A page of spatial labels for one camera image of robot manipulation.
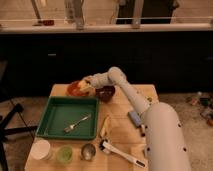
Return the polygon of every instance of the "wooden table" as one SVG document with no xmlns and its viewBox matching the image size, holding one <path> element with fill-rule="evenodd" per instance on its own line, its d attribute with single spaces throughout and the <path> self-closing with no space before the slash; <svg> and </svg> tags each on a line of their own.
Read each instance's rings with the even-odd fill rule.
<svg viewBox="0 0 213 171">
<path fill-rule="evenodd" d="M 52 88 L 50 96 L 65 96 L 67 84 L 55 84 Z M 153 85 L 133 85 L 138 91 L 145 97 L 151 97 L 152 103 L 158 101 L 157 93 Z M 74 170 L 74 171 L 117 171 L 117 170 L 148 170 L 147 160 L 144 159 L 143 148 L 145 147 L 145 138 L 140 135 L 140 130 L 136 129 L 130 119 L 127 116 L 127 112 L 132 110 L 132 106 L 128 102 L 125 95 L 122 93 L 119 87 L 116 87 L 116 93 L 109 103 L 100 103 L 99 115 L 98 115 L 98 129 L 97 136 L 92 141 L 80 141 L 80 140 L 53 140 L 49 139 L 52 146 L 53 155 L 46 161 L 34 160 L 31 155 L 28 156 L 25 170 L 28 171 L 58 171 L 58 170 Z M 146 167 L 144 169 L 129 163 L 124 158 L 117 154 L 105 154 L 99 149 L 99 143 L 101 138 L 99 137 L 100 129 L 103 125 L 104 119 L 107 115 L 112 118 L 114 125 L 109 139 L 111 143 L 120 150 L 132 154 L 133 156 L 141 159 L 145 162 Z M 93 161 L 85 161 L 81 159 L 80 151 L 81 147 L 86 143 L 93 143 L 96 147 L 96 155 Z M 73 157 L 71 163 L 68 165 L 61 165 L 55 159 L 55 153 L 62 145 L 71 145 L 73 150 Z"/>
</svg>

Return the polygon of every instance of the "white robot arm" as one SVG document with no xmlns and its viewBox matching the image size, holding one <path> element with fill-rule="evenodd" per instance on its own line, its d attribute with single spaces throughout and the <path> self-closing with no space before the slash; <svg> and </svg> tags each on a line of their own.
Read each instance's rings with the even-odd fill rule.
<svg viewBox="0 0 213 171">
<path fill-rule="evenodd" d="M 147 158 L 150 171 L 190 171 L 187 148 L 181 124 L 175 110 L 166 103 L 150 105 L 126 80 L 125 74 L 112 67 L 108 72 L 95 74 L 90 79 L 94 88 L 117 85 L 140 115 L 145 127 Z"/>
</svg>

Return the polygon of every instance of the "brush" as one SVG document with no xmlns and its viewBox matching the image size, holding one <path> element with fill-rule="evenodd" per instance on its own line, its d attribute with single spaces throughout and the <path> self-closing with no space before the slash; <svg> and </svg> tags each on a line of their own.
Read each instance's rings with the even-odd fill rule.
<svg viewBox="0 0 213 171">
<path fill-rule="evenodd" d="M 131 163 L 133 163 L 133 164 L 135 164 L 135 165 L 137 165 L 139 167 L 142 167 L 142 168 L 145 167 L 145 164 L 142 161 L 140 161 L 140 160 L 136 159 L 135 157 L 133 157 L 133 156 L 131 156 L 131 155 L 127 154 L 127 153 L 124 153 L 123 151 L 117 149 L 116 147 L 111 145 L 107 140 L 102 140 L 100 145 L 99 145 L 99 147 L 104 152 L 105 151 L 111 151 L 111 152 L 117 153 L 120 156 L 124 157 L 129 162 L 131 162 Z"/>
</svg>

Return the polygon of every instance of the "silver fork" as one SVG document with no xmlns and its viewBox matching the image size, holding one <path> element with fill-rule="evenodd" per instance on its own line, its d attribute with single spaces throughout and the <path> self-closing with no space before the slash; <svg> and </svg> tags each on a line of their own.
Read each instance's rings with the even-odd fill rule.
<svg viewBox="0 0 213 171">
<path fill-rule="evenodd" d="M 74 123 L 74 124 L 71 124 L 71 125 L 67 126 L 66 128 L 64 128 L 64 131 L 65 131 L 65 132 L 70 132 L 70 131 L 72 131 L 73 129 L 75 129 L 75 127 L 76 127 L 79 123 L 81 123 L 82 121 L 85 121 L 85 120 L 89 119 L 90 117 L 91 117 L 91 114 L 88 114 L 88 115 L 84 116 L 84 117 L 81 118 L 78 122 L 76 122 L 76 123 Z"/>
</svg>

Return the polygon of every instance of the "red bowl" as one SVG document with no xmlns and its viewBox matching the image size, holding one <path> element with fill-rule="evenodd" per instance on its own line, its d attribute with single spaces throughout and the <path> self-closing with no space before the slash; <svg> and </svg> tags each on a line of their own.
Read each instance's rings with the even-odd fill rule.
<svg viewBox="0 0 213 171">
<path fill-rule="evenodd" d="M 88 96 L 88 93 L 82 93 L 80 91 L 80 88 L 78 87 L 79 82 L 80 81 L 73 81 L 68 85 L 66 92 L 68 96 L 78 96 L 78 97 Z"/>
</svg>

